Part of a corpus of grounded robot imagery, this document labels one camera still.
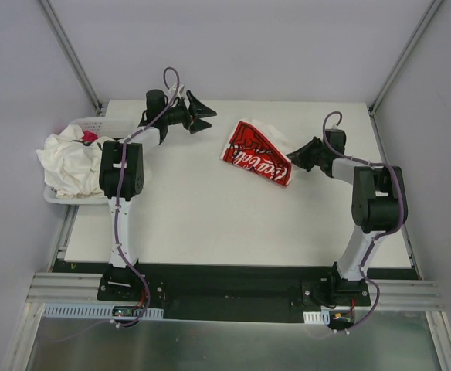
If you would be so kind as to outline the white red-print t-shirt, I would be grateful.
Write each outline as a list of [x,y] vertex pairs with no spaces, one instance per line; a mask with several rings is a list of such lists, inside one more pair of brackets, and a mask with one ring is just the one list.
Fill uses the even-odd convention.
[[220,159],[287,187],[293,164],[287,155],[295,145],[273,125],[256,119],[242,119],[229,135]]

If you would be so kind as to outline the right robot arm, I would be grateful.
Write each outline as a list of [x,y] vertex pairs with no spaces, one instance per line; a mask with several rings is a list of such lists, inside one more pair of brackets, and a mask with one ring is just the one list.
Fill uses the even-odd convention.
[[327,299],[335,305],[350,300],[354,289],[349,281],[365,278],[368,264],[389,235],[400,230],[407,218],[407,204],[399,167],[368,164],[346,156],[346,134],[326,129],[287,155],[293,165],[310,171],[318,167],[328,177],[352,186],[351,216],[354,230],[341,258],[335,263],[340,278],[326,285]]

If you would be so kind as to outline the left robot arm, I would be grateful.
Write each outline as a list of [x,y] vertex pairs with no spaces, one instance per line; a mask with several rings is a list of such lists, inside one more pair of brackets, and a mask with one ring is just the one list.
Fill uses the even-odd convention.
[[99,186],[110,208],[110,265],[125,268],[138,262],[131,237],[131,208],[133,198],[144,188],[144,154],[164,142],[171,126],[180,124],[195,134],[209,129],[212,125],[206,119],[216,115],[190,90],[184,97],[169,97],[163,90],[153,89],[146,93],[146,108],[136,131],[122,140],[103,143]]

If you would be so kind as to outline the white plastic laundry basket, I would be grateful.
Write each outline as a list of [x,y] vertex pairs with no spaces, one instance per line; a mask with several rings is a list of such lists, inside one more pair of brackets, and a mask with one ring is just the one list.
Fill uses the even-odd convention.
[[[78,124],[84,131],[92,131],[99,137],[106,136],[110,140],[125,138],[136,128],[132,120],[121,117],[85,117],[71,121],[69,124]],[[62,205],[100,205],[107,202],[106,196],[99,199],[57,199],[54,190],[46,184],[44,199],[49,203]]]

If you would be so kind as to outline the pink t-shirt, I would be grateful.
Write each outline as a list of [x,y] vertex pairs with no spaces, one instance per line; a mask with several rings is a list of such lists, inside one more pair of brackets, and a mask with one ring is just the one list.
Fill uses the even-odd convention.
[[86,142],[94,142],[98,139],[98,135],[93,133],[92,131],[84,131],[82,141]]

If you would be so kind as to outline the white t-shirt pile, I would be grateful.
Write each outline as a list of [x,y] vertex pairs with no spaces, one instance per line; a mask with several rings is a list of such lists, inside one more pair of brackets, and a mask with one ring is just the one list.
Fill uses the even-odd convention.
[[60,134],[51,134],[36,151],[44,169],[44,183],[57,199],[104,197],[99,185],[100,164],[106,136],[94,142],[82,141],[84,130],[69,124]]

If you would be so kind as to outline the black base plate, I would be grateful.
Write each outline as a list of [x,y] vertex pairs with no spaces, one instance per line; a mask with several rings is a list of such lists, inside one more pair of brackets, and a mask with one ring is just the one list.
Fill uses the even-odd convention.
[[269,323],[300,323],[305,312],[371,304],[365,280],[341,278],[334,267],[197,264],[108,266],[97,299],[141,301],[166,319]]

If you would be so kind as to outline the left aluminium frame post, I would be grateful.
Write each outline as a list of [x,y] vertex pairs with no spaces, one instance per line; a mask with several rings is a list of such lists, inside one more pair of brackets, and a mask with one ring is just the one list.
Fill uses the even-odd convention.
[[93,84],[90,81],[90,78],[83,68],[82,63],[80,62],[80,59],[75,49],[73,48],[73,44],[71,43],[70,38],[68,37],[66,30],[64,29],[63,24],[53,7],[52,2],[49,0],[38,0],[36,1],[36,3],[42,11],[47,24],[51,28],[51,31],[56,41],[58,42],[63,55],[66,58],[67,63],[70,65],[74,76],[76,77],[79,85],[85,93],[86,98],[93,107],[95,114],[99,114],[101,112],[103,104],[98,97]]

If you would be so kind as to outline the aluminium frame post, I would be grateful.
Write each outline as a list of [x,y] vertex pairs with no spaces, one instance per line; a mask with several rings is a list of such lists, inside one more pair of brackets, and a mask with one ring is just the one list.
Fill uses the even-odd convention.
[[386,77],[385,82],[381,86],[381,89],[378,91],[376,98],[368,106],[368,112],[371,117],[375,116],[376,112],[382,105],[392,86],[395,84],[401,72],[405,68],[405,65],[411,58],[413,52],[415,51],[415,48],[418,46],[419,42],[426,34],[439,10],[445,3],[445,0],[432,0],[427,5],[426,10],[422,14],[402,51],[398,55],[398,58],[392,66],[388,76]]
[[98,97],[93,84],[90,81],[90,78],[83,68],[82,63],[80,62],[80,59],[75,49],[73,48],[73,44],[71,43],[70,38],[68,37],[66,30],[64,29],[63,24],[53,7],[52,2],[49,0],[38,0],[36,1],[36,3],[42,11],[47,24],[51,28],[51,31],[56,41],[58,42],[63,55],[66,58],[67,63],[70,65],[74,76],[76,77],[79,85],[85,93],[86,98],[93,107],[95,114],[99,114],[101,112],[103,104]]

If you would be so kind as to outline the aluminium front rail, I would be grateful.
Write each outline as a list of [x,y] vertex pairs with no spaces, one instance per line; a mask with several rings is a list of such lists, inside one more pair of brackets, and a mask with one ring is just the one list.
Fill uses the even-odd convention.
[[[28,302],[88,304],[97,302],[100,274],[36,273],[27,294]],[[434,281],[377,280],[379,310],[444,311],[439,286]]]

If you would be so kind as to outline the right aluminium frame post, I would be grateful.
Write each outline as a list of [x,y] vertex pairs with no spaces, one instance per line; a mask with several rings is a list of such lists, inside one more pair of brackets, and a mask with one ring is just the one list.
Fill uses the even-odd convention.
[[426,10],[422,14],[402,51],[398,55],[398,58],[392,66],[388,76],[386,77],[385,82],[381,86],[381,89],[378,91],[376,98],[368,106],[368,112],[371,117],[375,116],[376,112],[382,105],[392,86],[395,84],[401,72],[405,68],[405,65],[411,58],[413,52],[415,51],[415,48],[418,46],[419,42],[426,34],[439,10],[445,3],[445,0],[432,0],[427,5]]

